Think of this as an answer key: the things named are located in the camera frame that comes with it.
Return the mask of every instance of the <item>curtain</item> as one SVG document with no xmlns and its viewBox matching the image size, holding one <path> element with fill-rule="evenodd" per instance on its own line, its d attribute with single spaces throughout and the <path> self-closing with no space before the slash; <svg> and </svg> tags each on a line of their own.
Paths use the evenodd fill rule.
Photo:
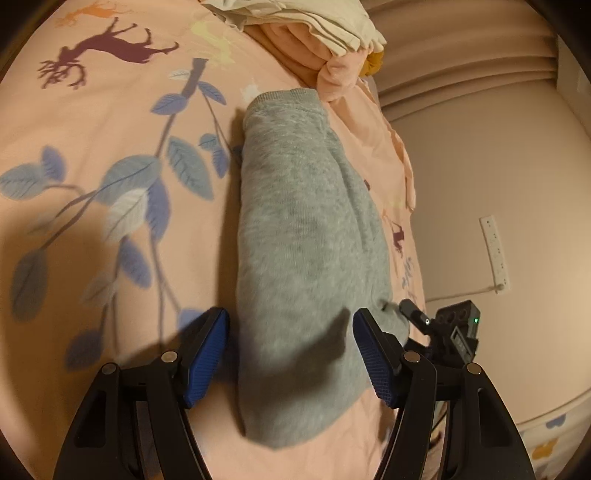
<svg viewBox="0 0 591 480">
<path fill-rule="evenodd" d="M 556 35 L 525 0 L 364 0 L 388 44 L 375 75 L 384 115 L 557 76 Z"/>
</svg>

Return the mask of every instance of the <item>white wall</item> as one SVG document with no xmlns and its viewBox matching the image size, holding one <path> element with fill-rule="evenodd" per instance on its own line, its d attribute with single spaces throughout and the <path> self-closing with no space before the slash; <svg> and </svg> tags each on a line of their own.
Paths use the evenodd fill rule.
<svg viewBox="0 0 591 480">
<path fill-rule="evenodd" d="M 492 285 L 478 219 L 496 217 L 512 290 L 472 297 L 477 361 L 514 421 L 591 388 L 591 141 L 554 86 L 473 93 L 393 127 L 416 176 L 427 298 Z"/>
</svg>

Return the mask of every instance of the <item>yellow fabric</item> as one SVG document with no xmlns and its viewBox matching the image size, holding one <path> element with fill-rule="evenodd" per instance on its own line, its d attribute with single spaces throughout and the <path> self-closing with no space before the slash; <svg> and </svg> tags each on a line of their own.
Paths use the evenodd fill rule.
<svg viewBox="0 0 591 480">
<path fill-rule="evenodd" d="M 363 67 L 361 68 L 361 72 L 359 73 L 360 77 L 367 77 L 369 75 L 375 75 L 379 72 L 380 68 L 382 68 L 382 61 L 384 59 L 384 51 L 374 51 L 370 53 L 368 57 L 365 59 Z"/>
</svg>

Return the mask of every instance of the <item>power cord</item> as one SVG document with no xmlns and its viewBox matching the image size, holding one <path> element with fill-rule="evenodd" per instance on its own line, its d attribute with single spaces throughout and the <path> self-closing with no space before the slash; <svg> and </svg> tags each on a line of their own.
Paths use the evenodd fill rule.
<svg viewBox="0 0 591 480">
<path fill-rule="evenodd" d="M 455 295 L 446 295 L 445 297 L 434 297 L 432 299 L 425 300 L 425 303 L 429 303 L 432 301 L 439 301 L 439 300 L 453 300 L 453 299 L 458 299 L 460 297 L 469 297 L 470 295 L 480 295 L 481 293 L 489 293 L 490 291 L 502 291 L 504 289 L 505 289 L 505 286 L 502 283 L 500 283 L 498 285 L 483 288 L 481 290 L 467 291 L 465 293 L 458 293 Z"/>
</svg>

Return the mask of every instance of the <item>deer print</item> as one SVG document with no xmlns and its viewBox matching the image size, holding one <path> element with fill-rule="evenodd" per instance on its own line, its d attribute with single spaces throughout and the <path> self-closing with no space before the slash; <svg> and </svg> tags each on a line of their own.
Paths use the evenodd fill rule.
<svg viewBox="0 0 591 480">
<path fill-rule="evenodd" d="M 66 16 L 63 18 L 58 18 L 56 20 L 56 26 L 72 27 L 78 23 L 78 17 L 82 14 L 92 15 L 93 17 L 99 18 L 112 18 L 114 15 L 127 14 L 129 12 L 131 12 L 131 10 L 117 10 L 117 4 L 112 4 L 111 7 L 107 7 L 107 4 L 100 4 L 98 2 L 94 2 L 91 5 L 67 13 Z"/>
<path fill-rule="evenodd" d="M 148 48 L 152 44 L 152 33 L 149 28 L 144 29 L 148 37 L 143 42 L 130 43 L 122 38 L 117 38 L 117 35 L 120 33 L 137 27 L 137 24 L 134 23 L 123 30 L 114 30 L 118 21 L 119 17 L 115 17 L 111 26 L 103 33 L 82 40 L 73 48 L 62 47 L 56 61 L 42 61 L 42 66 L 37 71 L 40 72 L 39 78 L 46 78 L 46 80 L 41 88 L 45 88 L 47 85 L 53 83 L 60 83 L 70 75 L 72 69 L 78 70 L 79 77 L 75 82 L 69 83 L 68 86 L 76 90 L 79 86 L 85 85 L 86 68 L 80 64 L 79 57 L 86 50 L 104 51 L 129 63 L 148 63 L 150 57 L 155 53 L 168 55 L 169 52 L 179 47 L 178 42 L 175 42 L 174 47 Z"/>
<path fill-rule="evenodd" d="M 394 248 L 400 254 L 400 256 L 403 257 L 404 253 L 402 251 L 402 242 L 404 242 L 404 229 L 401 225 L 390 219 L 386 213 L 386 210 L 382 211 L 382 217 L 389 222 L 390 228 L 392 229 L 392 241 L 394 243 Z"/>
</svg>

